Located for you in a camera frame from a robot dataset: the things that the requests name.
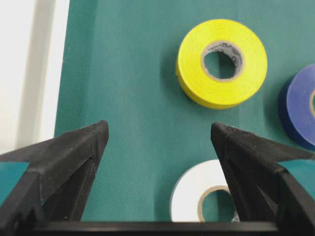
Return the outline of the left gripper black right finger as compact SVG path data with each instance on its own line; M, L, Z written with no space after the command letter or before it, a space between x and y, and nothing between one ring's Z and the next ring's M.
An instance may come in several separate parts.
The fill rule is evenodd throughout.
M247 235L314 235L314 198L281 165L310 163L313 153L219 122L211 125L211 141Z

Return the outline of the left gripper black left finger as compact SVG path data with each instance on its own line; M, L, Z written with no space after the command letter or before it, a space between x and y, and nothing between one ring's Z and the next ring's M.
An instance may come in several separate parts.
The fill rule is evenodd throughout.
M108 142L104 120L0 156L28 166L0 206L0 233L14 236L38 221L79 221Z

